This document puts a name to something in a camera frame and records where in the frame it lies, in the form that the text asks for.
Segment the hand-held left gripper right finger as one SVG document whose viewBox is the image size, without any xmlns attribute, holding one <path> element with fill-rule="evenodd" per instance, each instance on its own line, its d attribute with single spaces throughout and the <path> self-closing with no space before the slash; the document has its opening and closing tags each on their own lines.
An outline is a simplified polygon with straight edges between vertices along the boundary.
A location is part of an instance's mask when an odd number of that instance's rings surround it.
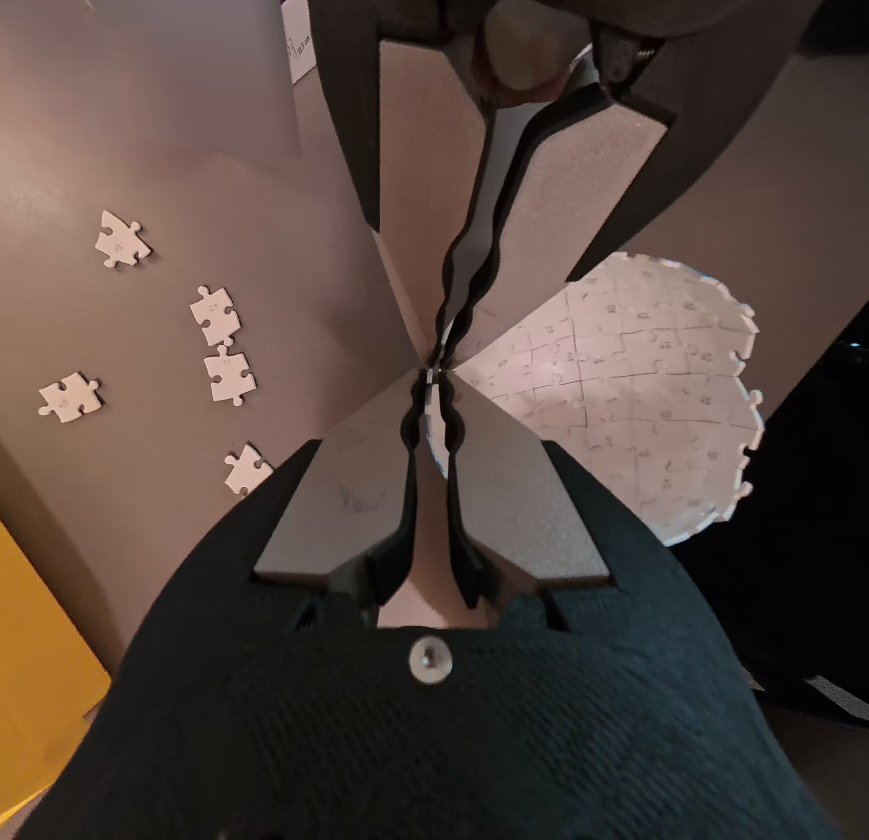
<svg viewBox="0 0 869 840">
<path fill-rule="evenodd" d="M 539 436 L 451 372 L 439 375 L 452 573 L 468 608 L 602 585 L 609 568 Z"/>
</svg>

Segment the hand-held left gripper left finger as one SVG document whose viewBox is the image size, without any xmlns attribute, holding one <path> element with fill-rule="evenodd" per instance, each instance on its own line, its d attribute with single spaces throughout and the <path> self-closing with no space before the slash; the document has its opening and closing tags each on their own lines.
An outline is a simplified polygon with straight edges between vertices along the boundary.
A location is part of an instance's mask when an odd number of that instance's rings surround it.
<svg viewBox="0 0 869 840">
<path fill-rule="evenodd" d="M 320 441 L 255 565 L 277 583 L 383 607 L 409 574 L 417 512 L 415 451 L 427 372 L 412 370 Z"/>
</svg>

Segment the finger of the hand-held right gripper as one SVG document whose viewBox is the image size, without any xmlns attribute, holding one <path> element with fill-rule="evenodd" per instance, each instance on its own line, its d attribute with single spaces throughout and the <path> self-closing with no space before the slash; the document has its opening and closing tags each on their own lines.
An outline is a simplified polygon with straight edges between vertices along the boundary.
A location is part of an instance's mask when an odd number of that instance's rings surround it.
<svg viewBox="0 0 869 840">
<path fill-rule="evenodd" d="M 442 367 L 477 355 L 563 288 L 667 130 L 597 83 L 491 113 L 444 261 Z"/>
<path fill-rule="evenodd" d="M 440 340 L 443 262 L 465 224 L 485 140 L 473 51 L 473 38 L 444 50 L 388 39 L 379 45 L 375 242 L 424 365 Z"/>
</svg>

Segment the partly built puzzle ball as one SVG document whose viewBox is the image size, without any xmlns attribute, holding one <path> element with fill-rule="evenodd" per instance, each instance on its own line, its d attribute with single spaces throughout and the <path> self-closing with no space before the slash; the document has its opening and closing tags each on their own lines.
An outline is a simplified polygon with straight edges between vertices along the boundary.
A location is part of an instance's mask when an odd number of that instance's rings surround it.
<svg viewBox="0 0 869 840">
<path fill-rule="evenodd" d="M 674 546 L 752 491 L 763 395 L 740 375 L 758 332 L 723 282 L 616 252 L 454 371 Z"/>
</svg>

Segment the puzzle pieces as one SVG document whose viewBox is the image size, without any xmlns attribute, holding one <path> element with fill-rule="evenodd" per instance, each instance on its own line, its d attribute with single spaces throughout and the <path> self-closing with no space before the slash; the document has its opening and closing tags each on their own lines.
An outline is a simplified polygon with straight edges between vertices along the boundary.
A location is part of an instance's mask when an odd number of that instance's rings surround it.
<svg viewBox="0 0 869 840">
<path fill-rule="evenodd" d="M 151 254 L 151 248 L 140 238 L 141 229 L 141 224 L 136 221 L 126 223 L 113 213 L 102 211 L 95 249 L 103 255 L 103 264 L 107 268 L 113 270 L 120 263 L 132 267 Z M 230 402 L 239 408 L 244 404 L 245 396 L 257 388 L 244 353 L 230 351 L 242 323 L 225 289 L 211 291 L 202 285 L 197 292 L 199 299 L 190 305 L 190 311 L 212 349 L 203 361 L 210 380 L 211 398 L 214 402 Z M 39 390 L 43 404 L 38 408 L 38 414 L 43 417 L 54 414 L 62 423 L 73 422 L 102 407 L 97 392 L 99 387 L 96 380 L 74 372 Z M 245 444 L 240 455 L 228 455 L 224 461 L 230 468 L 224 482 L 238 496 L 250 494 L 274 472 L 249 443 Z"/>
</svg>

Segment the printed cardboard puzzle box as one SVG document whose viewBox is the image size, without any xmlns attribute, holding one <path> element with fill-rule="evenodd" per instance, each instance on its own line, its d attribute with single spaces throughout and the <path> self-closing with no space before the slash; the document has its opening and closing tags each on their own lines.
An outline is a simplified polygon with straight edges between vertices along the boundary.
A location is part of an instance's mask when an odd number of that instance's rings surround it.
<svg viewBox="0 0 869 840">
<path fill-rule="evenodd" d="M 280 0 L 292 82 L 295 85 L 315 66 L 309 0 Z"/>
</svg>

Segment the person's dark clothed torso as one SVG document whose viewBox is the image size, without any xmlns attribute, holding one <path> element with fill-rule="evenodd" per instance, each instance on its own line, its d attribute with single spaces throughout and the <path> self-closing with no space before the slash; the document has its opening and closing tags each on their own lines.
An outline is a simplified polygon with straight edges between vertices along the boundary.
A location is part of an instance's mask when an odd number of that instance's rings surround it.
<svg viewBox="0 0 869 840">
<path fill-rule="evenodd" d="M 766 422 L 730 520 L 673 548 L 767 702 L 867 728 L 867 307 Z"/>
</svg>

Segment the yellow plastic bin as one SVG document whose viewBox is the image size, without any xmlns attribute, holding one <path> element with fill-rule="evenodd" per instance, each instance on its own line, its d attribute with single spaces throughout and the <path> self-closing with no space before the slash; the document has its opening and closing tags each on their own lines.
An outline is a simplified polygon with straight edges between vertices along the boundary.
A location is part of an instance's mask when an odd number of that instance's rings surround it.
<svg viewBox="0 0 869 840">
<path fill-rule="evenodd" d="M 1 823 L 60 775 L 110 675 L 1 526 Z"/>
</svg>

